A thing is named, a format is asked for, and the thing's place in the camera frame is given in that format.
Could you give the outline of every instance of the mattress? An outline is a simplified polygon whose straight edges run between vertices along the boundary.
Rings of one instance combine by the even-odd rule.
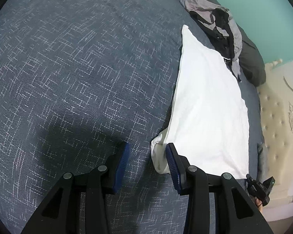
[[[112,233],[182,233],[187,197],[159,175],[150,141],[167,126],[181,28],[213,48],[179,0],[8,0],[0,11],[0,219],[20,233],[65,172],[86,173],[131,145],[123,187],[108,196]],[[261,127],[250,121],[249,168]],[[211,195],[211,232],[213,224]]]

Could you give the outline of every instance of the human hand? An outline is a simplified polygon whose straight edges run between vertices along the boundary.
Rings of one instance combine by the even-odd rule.
[[[257,206],[257,208],[260,211],[260,213],[263,214],[263,203],[262,203],[262,201],[256,198],[255,205]]]

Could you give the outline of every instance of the headboard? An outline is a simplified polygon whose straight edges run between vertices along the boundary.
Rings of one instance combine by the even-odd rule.
[[[276,183],[267,207],[291,203],[288,189],[293,181],[293,83],[282,60],[265,65],[266,83],[257,88],[261,103],[261,124],[268,148],[268,177]]]

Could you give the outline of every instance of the upholstered headboard panel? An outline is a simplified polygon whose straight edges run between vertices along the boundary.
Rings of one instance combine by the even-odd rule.
[[[288,188],[293,180],[293,86],[285,73],[286,66],[266,64],[266,83],[258,87],[261,123],[268,148],[268,177],[276,183],[267,207],[290,203]]]

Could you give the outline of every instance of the white cloth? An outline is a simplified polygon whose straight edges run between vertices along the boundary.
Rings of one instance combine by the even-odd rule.
[[[248,173],[249,123],[238,82],[222,56],[182,27],[182,54],[169,126],[151,142],[156,171],[169,173],[165,147],[209,174]]]

